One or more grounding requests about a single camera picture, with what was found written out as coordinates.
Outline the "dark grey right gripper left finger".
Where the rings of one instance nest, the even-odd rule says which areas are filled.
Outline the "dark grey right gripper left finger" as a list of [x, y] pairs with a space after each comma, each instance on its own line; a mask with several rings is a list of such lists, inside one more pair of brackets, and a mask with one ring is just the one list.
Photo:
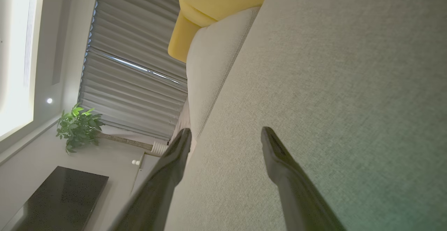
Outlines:
[[133, 193], [109, 231], [163, 231], [176, 186], [183, 178], [192, 141], [189, 128], [179, 131], [150, 174]]

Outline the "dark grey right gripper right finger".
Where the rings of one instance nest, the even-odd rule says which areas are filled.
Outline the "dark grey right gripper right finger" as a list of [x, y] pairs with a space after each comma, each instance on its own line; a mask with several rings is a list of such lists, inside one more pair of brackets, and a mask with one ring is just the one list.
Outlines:
[[278, 188], [287, 230], [345, 230], [272, 128], [262, 128], [261, 141], [267, 174]]

